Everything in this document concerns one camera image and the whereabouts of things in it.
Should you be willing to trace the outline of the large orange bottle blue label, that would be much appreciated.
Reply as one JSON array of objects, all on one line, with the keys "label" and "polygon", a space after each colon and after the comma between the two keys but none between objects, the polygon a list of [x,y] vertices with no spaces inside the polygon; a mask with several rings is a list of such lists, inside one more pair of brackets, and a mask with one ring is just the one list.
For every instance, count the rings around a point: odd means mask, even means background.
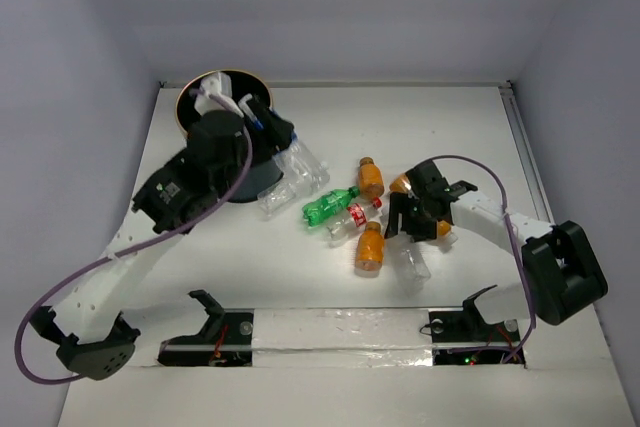
[{"label": "large orange bottle blue label", "polygon": [[[413,207],[410,211],[410,215],[405,217],[404,220],[402,221],[402,230],[400,231],[408,235],[409,222],[413,219],[421,218],[418,212],[418,198],[414,195],[414,191],[412,189],[411,183],[405,173],[399,175],[389,185],[389,189],[390,189],[390,194],[392,192],[405,193],[405,194],[408,194],[413,201]],[[444,220],[438,220],[438,238],[436,240],[431,240],[427,242],[438,242],[443,245],[443,249],[446,249],[445,244],[453,243],[454,241],[455,241],[455,236],[452,233],[452,226]]]}]

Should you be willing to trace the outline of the clear plastic bottle unlabelled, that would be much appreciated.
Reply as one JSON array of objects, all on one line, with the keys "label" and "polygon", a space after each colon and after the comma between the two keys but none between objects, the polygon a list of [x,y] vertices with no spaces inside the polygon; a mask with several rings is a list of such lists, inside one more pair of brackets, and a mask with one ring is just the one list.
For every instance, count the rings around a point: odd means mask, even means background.
[{"label": "clear plastic bottle unlabelled", "polygon": [[416,295],[431,278],[418,244],[404,232],[400,232],[385,240],[385,249],[385,258],[400,287],[407,296]]}]

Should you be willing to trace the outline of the clear plastic bottle white cap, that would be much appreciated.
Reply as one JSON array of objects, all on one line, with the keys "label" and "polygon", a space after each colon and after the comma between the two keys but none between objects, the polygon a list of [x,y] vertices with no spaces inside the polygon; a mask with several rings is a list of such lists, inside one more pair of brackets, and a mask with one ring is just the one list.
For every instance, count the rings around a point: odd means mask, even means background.
[{"label": "clear plastic bottle white cap", "polygon": [[273,187],[258,195],[258,206],[267,216],[272,216],[293,202],[316,193],[329,179],[324,162],[315,166],[287,165],[283,177]]}]

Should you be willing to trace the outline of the clear bottle blue label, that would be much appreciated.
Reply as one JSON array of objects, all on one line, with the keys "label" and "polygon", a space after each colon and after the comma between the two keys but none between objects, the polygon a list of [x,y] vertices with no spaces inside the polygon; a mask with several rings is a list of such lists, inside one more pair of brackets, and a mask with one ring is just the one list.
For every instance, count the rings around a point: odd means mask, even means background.
[{"label": "clear bottle blue label", "polygon": [[[257,128],[258,132],[262,134],[262,126],[247,105],[247,101],[252,97],[257,98],[252,94],[245,95],[239,101],[239,107],[243,111],[243,113],[251,119],[253,126]],[[270,148],[269,145],[268,148],[273,153],[272,159],[275,161],[276,166],[281,170],[282,174],[284,168],[290,164],[304,164],[308,166],[315,166],[321,163],[309,150],[309,148],[299,139],[295,132],[295,127],[293,141],[291,142],[288,149],[280,152],[275,152]]]}]

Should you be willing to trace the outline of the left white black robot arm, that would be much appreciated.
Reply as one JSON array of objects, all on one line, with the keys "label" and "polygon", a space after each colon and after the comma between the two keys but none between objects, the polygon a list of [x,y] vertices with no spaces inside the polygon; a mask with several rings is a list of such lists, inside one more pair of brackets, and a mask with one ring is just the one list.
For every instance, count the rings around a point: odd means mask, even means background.
[{"label": "left white black robot arm", "polygon": [[122,309],[142,280],[184,236],[235,196],[256,160],[266,162],[296,140],[292,122],[251,98],[243,107],[221,95],[189,125],[184,147],[151,174],[101,258],[45,293],[19,324],[16,363],[35,383],[22,354],[26,328],[56,345],[69,382],[104,380],[135,352],[138,329]]}]

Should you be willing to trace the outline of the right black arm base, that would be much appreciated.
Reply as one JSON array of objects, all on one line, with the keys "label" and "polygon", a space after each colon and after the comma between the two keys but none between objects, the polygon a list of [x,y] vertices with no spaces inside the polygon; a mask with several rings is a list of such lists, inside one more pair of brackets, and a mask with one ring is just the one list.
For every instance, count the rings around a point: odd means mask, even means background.
[{"label": "right black arm base", "polygon": [[489,324],[476,306],[482,294],[495,288],[496,285],[492,285],[472,294],[457,309],[429,312],[427,322],[419,328],[419,333],[428,336],[434,343],[432,354],[435,366],[525,363],[524,355],[518,353],[506,361],[521,341],[517,321]]}]

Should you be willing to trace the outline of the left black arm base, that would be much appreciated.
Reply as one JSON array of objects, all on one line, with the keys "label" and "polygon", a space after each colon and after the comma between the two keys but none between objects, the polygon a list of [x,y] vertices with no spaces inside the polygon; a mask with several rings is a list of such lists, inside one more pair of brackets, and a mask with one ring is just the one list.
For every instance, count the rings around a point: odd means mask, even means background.
[{"label": "left black arm base", "polygon": [[193,290],[207,315],[197,333],[164,340],[157,362],[165,367],[250,367],[254,311],[225,310],[205,290]]}]

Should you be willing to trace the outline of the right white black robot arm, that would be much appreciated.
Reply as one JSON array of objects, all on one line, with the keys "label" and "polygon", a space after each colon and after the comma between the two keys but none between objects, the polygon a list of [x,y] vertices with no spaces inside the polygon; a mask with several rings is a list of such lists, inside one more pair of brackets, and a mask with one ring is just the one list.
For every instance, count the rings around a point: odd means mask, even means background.
[{"label": "right white black robot arm", "polygon": [[434,313],[426,327],[438,343],[489,341],[507,322],[526,318],[557,326],[608,293],[608,283],[584,229],[551,224],[508,208],[506,190],[494,201],[477,186],[449,182],[425,160],[390,185],[386,246],[401,285],[418,292],[431,273],[421,254],[427,242],[447,249],[454,227],[472,232],[512,255],[518,282],[491,285],[460,308]]}]

